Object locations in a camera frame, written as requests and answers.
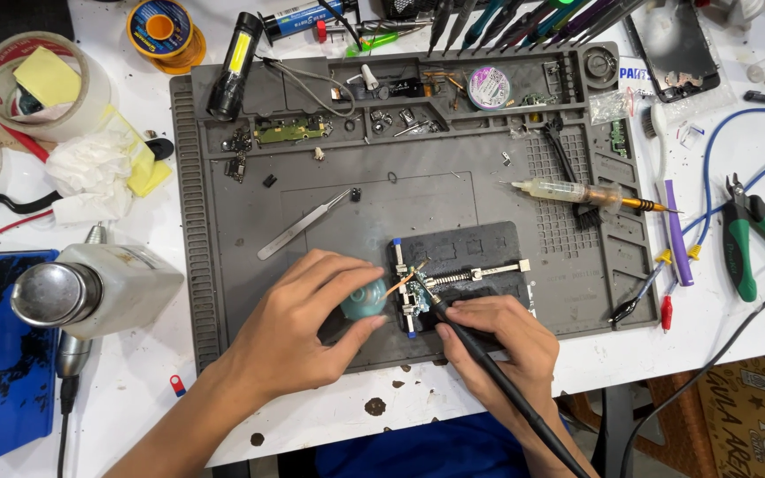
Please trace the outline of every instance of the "metal pump lid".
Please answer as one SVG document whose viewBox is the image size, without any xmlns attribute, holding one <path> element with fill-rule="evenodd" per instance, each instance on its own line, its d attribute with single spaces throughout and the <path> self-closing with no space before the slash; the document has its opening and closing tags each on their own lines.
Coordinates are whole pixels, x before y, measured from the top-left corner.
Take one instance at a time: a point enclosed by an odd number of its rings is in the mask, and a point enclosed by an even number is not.
<svg viewBox="0 0 765 478">
<path fill-rule="evenodd" d="M 102 299 L 102 282 L 90 267 L 48 262 L 17 278 L 11 308 L 33 327 L 54 328 L 83 320 Z"/>
</svg>

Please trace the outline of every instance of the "white bottle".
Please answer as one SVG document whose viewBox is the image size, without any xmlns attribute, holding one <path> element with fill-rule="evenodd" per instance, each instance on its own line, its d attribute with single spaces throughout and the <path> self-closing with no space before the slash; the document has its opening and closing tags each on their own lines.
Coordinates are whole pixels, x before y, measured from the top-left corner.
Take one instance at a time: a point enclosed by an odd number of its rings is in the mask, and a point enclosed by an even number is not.
<svg viewBox="0 0 765 478">
<path fill-rule="evenodd" d="M 143 246 L 72 244 L 16 280 L 11 306 L 34 327 L 88 340 L 149 324 L 184 279 Z"/>
</svg>

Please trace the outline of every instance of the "fingernail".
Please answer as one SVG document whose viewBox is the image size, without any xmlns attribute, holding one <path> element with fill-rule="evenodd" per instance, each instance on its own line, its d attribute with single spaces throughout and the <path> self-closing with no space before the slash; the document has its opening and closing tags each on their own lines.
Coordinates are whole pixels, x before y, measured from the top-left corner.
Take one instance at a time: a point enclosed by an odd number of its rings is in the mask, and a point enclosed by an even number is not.
<svg viewBox="0 0 765 478">
<path fill-rule="evenodd" d="M 436 331 L 439 333 L 441 340 L 448 340 L 451 337 L 447 332 L 447 328 L 441 327 L 441 324 L 436 324 Z"/>
<path fill-rule="evenodd" d="M 373 327 L 374 330 L 377 330 L 383 326 L 385 320 L 385 316 L 377 316 L 374 320 L 371 320 L 371 327 Z"/>
</svg>

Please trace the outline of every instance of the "hand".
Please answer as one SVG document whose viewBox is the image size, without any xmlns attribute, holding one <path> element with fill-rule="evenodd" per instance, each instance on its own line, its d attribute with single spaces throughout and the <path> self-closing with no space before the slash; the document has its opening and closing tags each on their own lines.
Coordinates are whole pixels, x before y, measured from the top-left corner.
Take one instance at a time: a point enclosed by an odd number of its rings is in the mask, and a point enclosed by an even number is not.
<svg viewBox="0 0 765 478">
<path fill-rule="evenodd" d="M 559 342 L 518 300 L 506 295 L 456 301 L 448 308 L 447 316 L 460 325 L 493 332 L 510 356 L 509 361 L 497 365 L 542 418 L 548 420 L 549 413 L 557 416 L 551 398 L 551 382 Z M 444 355 L 473 396 L 518 440 L 531 439 L 532 430 L 527 421 L 483 367 L 474 362 L 451 326 L 440 323 L 436 330 L 444 342 Z"/>
<path fill-rule="evenodd" d="M 214 364 L 220 363 L 217 368 L 229 393 L 259 408 L 276 397 L 338 380 L 385 317 L 356 321 L 332 347 L 321 344 L 317 331 L 353 291 L 382 275 L 382 267 L 364 260 L 309 251 L 264 294 L 235 342 Z"/>
</svg>

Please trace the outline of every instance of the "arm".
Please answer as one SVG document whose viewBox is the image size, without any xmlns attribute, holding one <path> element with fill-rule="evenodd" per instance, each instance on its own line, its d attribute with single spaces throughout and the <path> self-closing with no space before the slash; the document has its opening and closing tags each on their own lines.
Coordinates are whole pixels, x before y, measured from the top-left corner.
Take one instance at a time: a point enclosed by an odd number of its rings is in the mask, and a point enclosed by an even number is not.
<svg viewBox="0 0 765 478">
<path fill-rule="evenodd" d="M 228 432 L 265 403 L 338 380 L 385 318 L 358 320 L 332 347 L 317 331 L 382 269 L 316 249 L 303 256 L 264 295 L 228 351 L 105 477 L 197 476 Z"/>
<path fill-rule="evenodd" d="M 510 296 L 454 302 L 448 308 L 447 316 L 458 324 L 495 334 L 510 356 L 508 362 L 498 362 L 498 366 L 563 441 L 583 469 L 592 478 L 597 478 L 589 460 L 563 427 L 557 404 L 551 397 L 553 366 L 559 354 L 559 342 L 553 334 L 518 300 Z M 451 326 L 440 323 L 436 330 L 444 342 L 444 355 L 462 376 L 468 390 L 521 443 L 530 474 L 541 478 L 574 478 L 571 471 L 542 444 L 525 418 L 483 368 L 474 362 Z"/>
</svg>

